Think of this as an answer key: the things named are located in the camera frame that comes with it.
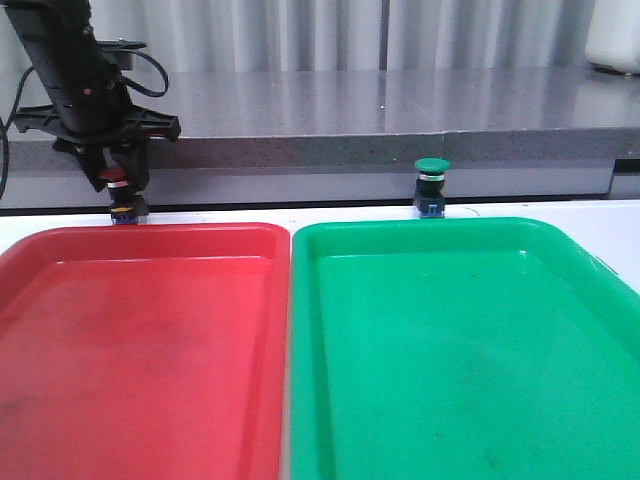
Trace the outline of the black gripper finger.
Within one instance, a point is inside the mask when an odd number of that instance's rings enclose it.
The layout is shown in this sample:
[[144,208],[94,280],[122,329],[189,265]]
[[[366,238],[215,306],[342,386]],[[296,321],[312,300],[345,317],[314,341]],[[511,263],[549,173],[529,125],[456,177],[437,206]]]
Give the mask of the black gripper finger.
[[124,170],[130,184],[143,192],[149,182],[149,166],[147,160],[147,142],[122,143],[115,147],[115,162]]
[[56,140],[53,149],[73,156],[96,192],[106,187],[100,174],[107,168],[103,147],[100,145],[79,145],[67,140]]

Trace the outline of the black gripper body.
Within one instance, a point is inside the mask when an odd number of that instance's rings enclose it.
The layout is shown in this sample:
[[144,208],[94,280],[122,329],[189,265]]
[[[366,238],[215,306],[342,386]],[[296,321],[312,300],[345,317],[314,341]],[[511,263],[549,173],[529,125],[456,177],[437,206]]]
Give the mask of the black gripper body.
[[[153,137],[178,139],[176,116],[131,100],[131,89],[161,97],[169,86],[164,68],[142,52],[145,43],[44,37],[23,37],[21,42],[50,103],[19,108],[13,119],[20,132],[39,130],[81,147],[121,147]],[[133,55],[159,71],[164,82],[161,91],[152,91],[122,73],[132,68]]]

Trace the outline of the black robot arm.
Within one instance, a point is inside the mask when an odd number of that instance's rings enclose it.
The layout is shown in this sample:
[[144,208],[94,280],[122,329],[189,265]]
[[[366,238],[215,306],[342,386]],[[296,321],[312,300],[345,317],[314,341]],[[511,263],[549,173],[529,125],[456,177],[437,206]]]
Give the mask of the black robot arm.
[[174,115],[134,104],[130,93],[159,98],[124,75],[124,57],[142,56],[143,42],[99,41],[87,1],[4,1],[1,4],[50,102],[17,110],[20,132],[38,130],[55,137],[55,150],[74,156],[96,190],[109,159],[142,191],[149,181],[146,144],[171,142],[181,133]]

